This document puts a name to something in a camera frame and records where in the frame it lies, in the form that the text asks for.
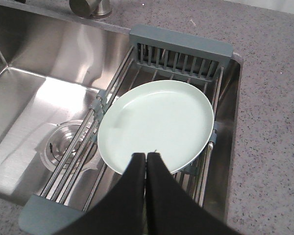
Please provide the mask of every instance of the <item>drain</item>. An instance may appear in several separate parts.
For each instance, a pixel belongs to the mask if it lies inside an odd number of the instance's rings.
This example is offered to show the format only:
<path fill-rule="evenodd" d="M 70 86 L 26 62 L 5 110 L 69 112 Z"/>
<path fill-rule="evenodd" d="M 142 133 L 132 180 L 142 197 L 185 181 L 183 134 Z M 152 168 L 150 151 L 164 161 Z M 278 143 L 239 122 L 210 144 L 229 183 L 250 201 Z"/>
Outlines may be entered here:
<path fill-rule="evenodd" d="M 54 132 L 50 135 L 46 147 L 45 147 L 45 160 L 47 160 L 49 163 L 52 163 L 52 165 L 57 166 L 59 162 L 61 161 L 63 155 L 65 154 L 65 151 L 69 147 L 72 139 L 74 138 L 74 135 L 78 131 L 80 125 L 82 124 L 82 120 L 71 120 L 64 122 L 60 124 Z M 72 153 L 70 154 L 69 158 L 67 159 L 64 168 L 68 168 L 69 164 L 72 162 L 74 156 L 76 155 L 83 139 L 86 136 L 87 131 L 85 131 L 80 139 L 78 140 L 75 148 L 73 149 Z M 90 143 L 87 143 L 86 147 L 84 148 L 83 152 L 80 155 L 80 158 L 77 160 L 76 165 L 74 168 L 76 168 L 80 162 L 80 159 L 84 156 L 85 151 L 90 145 Z M 92 150 L 90 156 L 93 156 L 92 153 L 96 152 L 96 148 Z M 91 157 L 88 157 L 86 160 L 86 163 L 91 159 Z"/>

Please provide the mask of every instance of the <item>plate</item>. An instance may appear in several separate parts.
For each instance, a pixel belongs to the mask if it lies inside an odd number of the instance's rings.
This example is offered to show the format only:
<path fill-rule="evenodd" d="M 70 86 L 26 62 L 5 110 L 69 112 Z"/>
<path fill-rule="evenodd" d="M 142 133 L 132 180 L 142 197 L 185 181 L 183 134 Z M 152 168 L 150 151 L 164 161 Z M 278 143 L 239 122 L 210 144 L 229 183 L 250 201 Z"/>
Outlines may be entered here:
<path fill-rule="evenodd" d="M 171 173 L 192 162 L 213 130 L 208 98 L 185 82 L 145 83 L 121 96 L 107 111 L 98 131 L 103 160 L 122 174 L 135 152 L 159 152 Z"/>

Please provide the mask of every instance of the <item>countertop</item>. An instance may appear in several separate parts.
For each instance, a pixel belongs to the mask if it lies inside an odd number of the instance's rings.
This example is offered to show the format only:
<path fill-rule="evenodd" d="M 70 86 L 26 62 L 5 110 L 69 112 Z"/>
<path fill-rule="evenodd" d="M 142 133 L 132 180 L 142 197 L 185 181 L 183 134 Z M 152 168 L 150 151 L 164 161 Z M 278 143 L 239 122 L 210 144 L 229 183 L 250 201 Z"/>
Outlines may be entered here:
<path fill-rule="evenodd" d="M 27 4 L 77 18 L 68 0 Z M 111 4 L 112 14 L 97 20 L 101 27 L 164 27 L 231 43 L 243 57 L 227 223 L 245 235 L 294 234 L 294 15 L 222 0 Z M 23 234 L 20 210 L 0 200 L 0 234 Z"/>

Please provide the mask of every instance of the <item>stainless steel sink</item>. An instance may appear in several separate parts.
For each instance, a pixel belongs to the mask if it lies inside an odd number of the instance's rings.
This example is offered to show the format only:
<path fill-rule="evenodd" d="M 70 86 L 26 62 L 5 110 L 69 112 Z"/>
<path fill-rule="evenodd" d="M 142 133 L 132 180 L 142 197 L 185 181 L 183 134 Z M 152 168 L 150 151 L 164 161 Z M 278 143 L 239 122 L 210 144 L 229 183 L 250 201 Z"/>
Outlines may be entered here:
<path fill-rule="evenodd" d="M 106 89 L 129 50 L 129 36 L 0 6 L 0 197 L 24 205 L 39 194 L 80 120 Z M 151 79 L 134 80 L 132 66 L 118 95 Z M 232 139 L 242 60 L 224 73 L 216 116 L 218 138 L 209 167 L 204 208 L 226 217 Z M 103 161 L 96 149 L 65 205 L 82 210 Z M 91 205 L 120 176 L 107 170 Z"/>

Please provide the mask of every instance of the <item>sink wall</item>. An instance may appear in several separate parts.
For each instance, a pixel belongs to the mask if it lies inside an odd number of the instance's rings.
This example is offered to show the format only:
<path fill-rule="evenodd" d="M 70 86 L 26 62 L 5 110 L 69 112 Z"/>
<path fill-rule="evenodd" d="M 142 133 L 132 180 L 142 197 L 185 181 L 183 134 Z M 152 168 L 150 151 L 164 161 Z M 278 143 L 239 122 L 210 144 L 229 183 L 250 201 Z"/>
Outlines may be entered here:
<path fill-rule="evenodd" d="M 128 47 L 128 35 L 0 6 L 0 50 L 11 67 L 105 88 Z"/>
<path fill-rule="evenodd" d="M 128 35 L 0 6 L 8 64 L 0 59 L 1 198 L 24 205 L 40 193 L 55 168 L 45 154 L 48 137 L 61 123 L 84 118 L 128 49 Z M 95 154 L 66 205 L 84 206 L 101 164 Z"/>

